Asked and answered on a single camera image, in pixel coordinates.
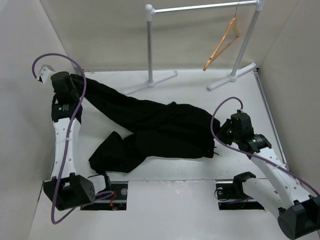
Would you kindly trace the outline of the black trousers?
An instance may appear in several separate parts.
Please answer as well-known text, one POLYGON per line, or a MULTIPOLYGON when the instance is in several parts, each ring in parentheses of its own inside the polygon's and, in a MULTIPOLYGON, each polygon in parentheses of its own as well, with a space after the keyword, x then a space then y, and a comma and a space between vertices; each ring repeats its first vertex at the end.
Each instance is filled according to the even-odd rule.
POLYGON ((126 96, 88 78, 71 74, 80 93, 102 114, 131 134, 122 138, 113 131, 89 158, 97 174, 129 173, 148 157, 199 159, 214 156, 212 134, 221 128, 218 119, 190 104, 163 104, 126 96))

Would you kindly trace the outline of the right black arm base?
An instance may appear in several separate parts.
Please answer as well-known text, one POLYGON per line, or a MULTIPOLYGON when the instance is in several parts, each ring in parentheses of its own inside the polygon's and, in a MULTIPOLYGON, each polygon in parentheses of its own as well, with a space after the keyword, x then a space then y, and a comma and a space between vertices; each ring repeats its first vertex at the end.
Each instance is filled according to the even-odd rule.
POLYGON ((218 182, 215 184, 214 196, 218 201, 220 211, 264 210, 265 208, 253 198, 237 193, 231 182, 218 182))

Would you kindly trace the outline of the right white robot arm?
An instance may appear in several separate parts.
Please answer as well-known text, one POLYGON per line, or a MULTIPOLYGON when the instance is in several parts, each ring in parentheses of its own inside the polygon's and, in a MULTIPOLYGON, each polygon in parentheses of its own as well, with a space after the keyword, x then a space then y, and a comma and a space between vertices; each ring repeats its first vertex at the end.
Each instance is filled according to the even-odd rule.
POLYGON ((238 110, 222 125, 217 135, 226 145, 237 145, 265 175, 272 189, 251 172, 240 173, 227 189, 230 198, 251 197, 277 220, 284 235, 295 240, 320 229, 320 198, 312 196, 301 180, 283 167, 271 143, 262 134, 255 134, 251 118, 238 110))

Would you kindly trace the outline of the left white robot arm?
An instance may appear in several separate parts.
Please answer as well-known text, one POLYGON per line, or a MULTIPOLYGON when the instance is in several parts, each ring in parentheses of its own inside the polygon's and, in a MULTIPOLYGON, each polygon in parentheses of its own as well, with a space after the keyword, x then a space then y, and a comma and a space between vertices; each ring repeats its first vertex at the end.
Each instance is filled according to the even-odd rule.
POLYGON ((81 93, 67 71, 51 77, 54 96, 51 119, 55 131, 55 158, 50 180, 43 185, 53 206, 64 211, 92 204, 98 197, 108 199, 112 186, 105 175, 85 177, 77 162, 77 141, 82 123, 81 93))

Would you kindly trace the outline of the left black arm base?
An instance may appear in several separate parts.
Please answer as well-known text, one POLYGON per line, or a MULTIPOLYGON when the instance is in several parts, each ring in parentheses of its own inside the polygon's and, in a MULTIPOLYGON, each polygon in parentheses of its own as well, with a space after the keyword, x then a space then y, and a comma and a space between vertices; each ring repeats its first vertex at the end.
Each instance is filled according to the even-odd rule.
POLYGON ((128 199, 128 181, 112 181, 111 193, 99 195, 97 200, 82 206, 81 211, 126 211, 128 199))

